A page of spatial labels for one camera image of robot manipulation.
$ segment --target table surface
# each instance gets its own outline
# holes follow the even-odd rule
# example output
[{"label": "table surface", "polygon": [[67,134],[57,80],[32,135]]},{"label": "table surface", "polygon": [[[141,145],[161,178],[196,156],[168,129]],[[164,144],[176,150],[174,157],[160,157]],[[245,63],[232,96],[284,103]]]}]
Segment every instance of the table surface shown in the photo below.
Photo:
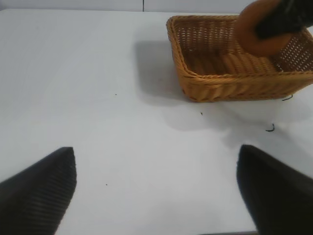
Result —
[{"label": "table surface", "polygon": [[243,143],[313,176],[313,86],[289,101],[188,101],[165,28],[175,14],[0,11],[0,180],[73,146],[57,235],[254,230]]}]

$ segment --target woven texture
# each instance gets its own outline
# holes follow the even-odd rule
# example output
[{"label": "woven texture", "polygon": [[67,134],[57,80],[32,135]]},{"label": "woven texture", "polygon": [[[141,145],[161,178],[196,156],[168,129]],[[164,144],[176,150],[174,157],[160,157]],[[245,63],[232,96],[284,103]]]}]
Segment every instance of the woven texture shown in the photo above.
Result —
[{"label": "woven texture", "polygon": [[53,235],[76,187],[72,148],[61,148],[0,184],[1,235]]},{"label": "woven texture", "polygon": [[271,58],[255,57],[234,37],[238,16],[174,16],[167,22],[183,92],[193,101],[283,98],[313,83],[313,38],[295,34]]},{"label": "woven texture", "polygon": [[244,145],[237,180],[259,235],[313,234],[313,179]]}]

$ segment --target wicker basket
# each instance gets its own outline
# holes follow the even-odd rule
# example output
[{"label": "wicker basket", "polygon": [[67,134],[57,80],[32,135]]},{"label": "wicker basket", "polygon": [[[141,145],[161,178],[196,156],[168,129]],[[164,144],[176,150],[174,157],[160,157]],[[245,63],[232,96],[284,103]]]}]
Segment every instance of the wicker basket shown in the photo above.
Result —
[{"label": "wicker basket", "polygon": [[238,16],[174,16],[167,22],[183,92],[193,101],[283,98],[313,83],[313,37],[304,30],[271,58],[243,51]]}]

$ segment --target white table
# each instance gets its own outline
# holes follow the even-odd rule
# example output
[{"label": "white table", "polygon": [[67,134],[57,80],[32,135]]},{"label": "white table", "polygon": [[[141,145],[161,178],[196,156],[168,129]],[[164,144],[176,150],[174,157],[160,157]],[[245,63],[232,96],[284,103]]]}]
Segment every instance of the white table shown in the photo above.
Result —
[{"label": "white table", "polygon": [[313,176],[313,86],[285,102],[189,102],[172,15],[0,12],[0,180],[73,146],[78,185],[57,235],[254,230],[236,182],[243,143]]}]

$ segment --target basket rim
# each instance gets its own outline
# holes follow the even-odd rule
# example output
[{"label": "basket rim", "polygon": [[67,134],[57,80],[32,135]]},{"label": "basket rim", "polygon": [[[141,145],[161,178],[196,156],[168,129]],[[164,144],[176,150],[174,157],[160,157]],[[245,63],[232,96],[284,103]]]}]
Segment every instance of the basket rim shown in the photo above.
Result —
[{"label": "basket rim", "polygon": [[[247,80],[262,80],[264,82],[264,79],[268,78],[270,80],[273,79],[273,76],[275,76],[277,79],[283,79],[284,81],[291,81],[296,80],[294,78],[294,75],[313,75],[313,71],[291,71],[291,72],[271,72],[271,73],[238,73],[238,74],[210,74],[210,75],[200,75],[196,72],[193,72],[192,70],[188,69],[187,64],[185,62],[184,56],[182,54],[181,46],[179,44],[179,40],[177,37],[177,32],[175,31],[174,24],[177,21],[203,21],[203,20],[225,20],[225,21],[233,21],[238,18],[238,15],[188,15],[188,16],[172,16],[168,19],[166,26],[168,30],[169,38],[173,38],[173,40],[170,39],[170,42],[172,44],[172,47],[174,47],[179,55],[179,63],[182,65],[184,72],[186,73],[184,76],[188,77],[189,79],[193,79],[195,82],[203,82],[205,84],[216,84],[216,79],[219,80],[218,83],[229,83],[233,79],[240,79],[241,82],[245,82]],[[307,80],[312,80],[313,77],[307,77],[302,78]]]}]

